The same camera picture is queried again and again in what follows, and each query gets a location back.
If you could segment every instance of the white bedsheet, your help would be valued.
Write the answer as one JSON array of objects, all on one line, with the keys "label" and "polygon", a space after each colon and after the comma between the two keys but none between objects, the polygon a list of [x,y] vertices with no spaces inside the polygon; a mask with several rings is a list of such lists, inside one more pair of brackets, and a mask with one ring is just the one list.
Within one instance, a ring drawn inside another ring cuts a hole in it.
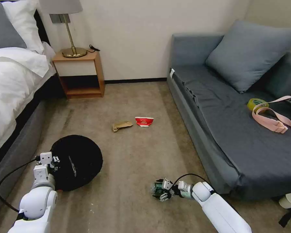
[{"label": "white bedsheet", "polygon": [[12,135],[17,116],[54,73],[50,56],[22,48],[0,49],[0,148]]}]

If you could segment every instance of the lamp stand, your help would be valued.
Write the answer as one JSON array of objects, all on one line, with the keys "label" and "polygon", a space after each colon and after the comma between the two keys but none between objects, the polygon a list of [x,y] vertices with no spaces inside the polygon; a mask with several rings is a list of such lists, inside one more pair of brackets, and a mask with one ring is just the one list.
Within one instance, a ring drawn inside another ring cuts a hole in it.
[{"label": "lamp stand", "polygon": [[70,33],[70,29],[69,29],[69,26],[68,26],[68,22],[66,20],[66,16],[65,15],[63,15],[63,16],[64,16],[64,20],[65,20],[67,31],[68,31],[68,35],[69,35],[69,39],[70,39],[70,43],[71,43],[71,48],[61,50],[62,55],[64,57],[66,57],[66,58],[77,58],[77,57],[85,56],[87,54],[87,50],[86,49],[76,48],[74,46],[73,40],[72,40],[72,37],[71,37],[71,33]]}]

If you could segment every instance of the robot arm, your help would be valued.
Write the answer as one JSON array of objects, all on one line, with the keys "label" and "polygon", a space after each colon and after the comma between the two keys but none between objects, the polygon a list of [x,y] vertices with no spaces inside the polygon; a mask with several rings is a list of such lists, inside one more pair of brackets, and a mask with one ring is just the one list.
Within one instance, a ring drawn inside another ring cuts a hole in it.
[{"label": "robot arm", "polygon": [[152,188],[154,197],[166,201],[178,195],[196,200],[218,233],[251,233],[248,223],[207,182],[195,185],[179,181],[178,186],[167,179],[158,180]]},{"label": "robot arm", "polygon": [[29,193],[23,196],[19,213],[8,233],[49,233],[50,219],[57,201],[54,177],[49,174],[52,153],[42,153],[41,164],[34,168],[35,181]]}]

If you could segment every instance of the sofa cushion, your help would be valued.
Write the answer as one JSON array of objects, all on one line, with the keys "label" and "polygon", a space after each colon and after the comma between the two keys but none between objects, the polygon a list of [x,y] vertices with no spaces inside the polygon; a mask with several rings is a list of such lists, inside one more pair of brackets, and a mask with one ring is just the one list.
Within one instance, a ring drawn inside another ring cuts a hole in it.
[{"label": "sofa cushion", "polygon": [[235,21],[206,64],[239,93],[247,91],[291,48],[291,28]]},{"label": "sofa cushion", "polygon": [[[290,193],[291,128],[284,135],[274,133],[258,124],[247,108],[251,98],[272,101],[274,97],[254,88],[239,94],[218,74],[200,66],[173,69],[193,97],[208,131],[237,169],[237,195],[255,199]],[[270,107],[291,119],[287,102]]]},{"label": "sofa cushion", "polygon": [[291,53],[284,55],[263,79],[265,90],[276,98],[291,95]]}]

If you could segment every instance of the wooden nightstand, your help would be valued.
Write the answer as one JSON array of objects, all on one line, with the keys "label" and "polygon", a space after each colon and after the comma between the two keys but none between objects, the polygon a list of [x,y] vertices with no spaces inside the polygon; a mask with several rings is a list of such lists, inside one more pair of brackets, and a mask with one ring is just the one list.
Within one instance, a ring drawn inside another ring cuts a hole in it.
[{"label": "wooden nightstand", "polygon": [[65,58],[58,52],[52,59],[67,99],[103,97],[104,77],[99,52]]}]

